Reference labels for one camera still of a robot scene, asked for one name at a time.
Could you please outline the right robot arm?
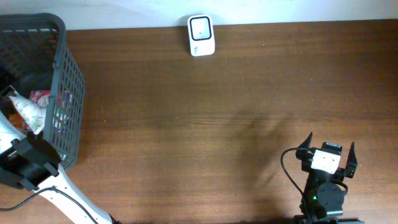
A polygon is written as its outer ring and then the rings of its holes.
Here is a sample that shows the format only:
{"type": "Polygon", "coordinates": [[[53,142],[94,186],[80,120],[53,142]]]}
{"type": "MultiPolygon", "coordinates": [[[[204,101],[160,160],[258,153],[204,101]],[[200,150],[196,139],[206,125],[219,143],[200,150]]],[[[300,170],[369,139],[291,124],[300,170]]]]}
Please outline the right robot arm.
{"type": "Polygon", "coordinates": [[[352,179],[358,167],[354,143],[349,149],[346,166],[339,166],[342,146],[324,142],[311,147],[312,135],[296,148],[302,171],[308,174],[302,190],[300,209],[294,223],[362,223],[357,218],[343,218],[343,203],[348,193],[344,178],[352,179]]]}

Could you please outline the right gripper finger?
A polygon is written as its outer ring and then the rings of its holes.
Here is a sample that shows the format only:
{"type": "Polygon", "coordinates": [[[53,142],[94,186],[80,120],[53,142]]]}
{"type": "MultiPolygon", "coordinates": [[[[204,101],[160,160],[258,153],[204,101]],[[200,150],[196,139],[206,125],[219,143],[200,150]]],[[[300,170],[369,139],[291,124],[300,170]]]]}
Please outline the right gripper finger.
{"type": "Polygon", "coordinates": [[[351,143],[349,154],[346,162],[346,169],[347,170],[356,170],[358,166],[358,160],[356,158],[355,150],[354,150],[354,142],[351,143]]]}
{"type": "Polygon", "coordinates": [[[308,135],[308,137],[304,140],[304,142],[301,143],[297,148],[298,148],[298,149],[305,149],[305,150],[310,149],[310,144],[311,144],[311,141],[312,141],[312,136],[313,136],[313,133],[311,132],[311,133],[308,135]]]}

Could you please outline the red floral tissue pack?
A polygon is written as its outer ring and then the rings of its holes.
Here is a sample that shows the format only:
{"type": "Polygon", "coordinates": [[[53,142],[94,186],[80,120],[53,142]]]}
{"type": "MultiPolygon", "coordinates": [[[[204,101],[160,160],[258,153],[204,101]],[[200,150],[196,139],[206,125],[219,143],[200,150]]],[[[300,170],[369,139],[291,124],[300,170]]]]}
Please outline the red floral tissue pack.
{"type": "MultiPolygon", "coordinates": [[[[50,94],[50,90],[32,90],[29,99],[39,107],[45,108],[50,103],[50,94]]],[[[68,108],[73,104],[73,95],[65,90],[58,96],[58,104],[62,108],[68,108]]]]}

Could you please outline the orange tissue pack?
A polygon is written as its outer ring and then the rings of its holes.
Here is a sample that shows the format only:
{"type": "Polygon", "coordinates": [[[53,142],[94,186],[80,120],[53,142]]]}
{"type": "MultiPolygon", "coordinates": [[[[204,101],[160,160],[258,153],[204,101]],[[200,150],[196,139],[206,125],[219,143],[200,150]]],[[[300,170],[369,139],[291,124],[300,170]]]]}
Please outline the orange tissue pack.
{"type": "Polygon", "coordinates": [[[22,118],[22,116],[20,114],[18,114],[18,113],[17,114],[10,114],[8,116],[8,120],[20,132],[22,132],[22,133],[25,132],[24,120],[23,120],[23,118],[22,118]]]}

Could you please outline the white floral tube gold cap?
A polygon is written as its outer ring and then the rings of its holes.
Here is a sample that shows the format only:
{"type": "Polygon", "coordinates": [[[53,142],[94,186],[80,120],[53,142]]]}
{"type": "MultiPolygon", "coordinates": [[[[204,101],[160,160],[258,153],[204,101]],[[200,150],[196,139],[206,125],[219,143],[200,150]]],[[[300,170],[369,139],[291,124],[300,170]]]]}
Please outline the white floral tube gold cap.
{"type": "Polygon", "coordinates": [[[21,95],[9,96],[17,112],[35,134],[40,134],[45,127],[46,108],[40,107],[21,95]]]}

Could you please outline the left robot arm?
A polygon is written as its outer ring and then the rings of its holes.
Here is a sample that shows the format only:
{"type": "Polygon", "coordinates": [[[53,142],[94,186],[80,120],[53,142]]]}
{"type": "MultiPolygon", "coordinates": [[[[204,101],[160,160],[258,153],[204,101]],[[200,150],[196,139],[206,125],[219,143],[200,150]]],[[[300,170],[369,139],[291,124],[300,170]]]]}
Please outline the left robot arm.
{"type": "Polygon", "coordinates": [[[117,223],[91,202],[69,179],[61,159],[44,139],[27,138],[1,115],[1,184],[33,194],[19,204],[2,208],[10,212],[37,196],[47,199],[73,223],[117,223]]]}

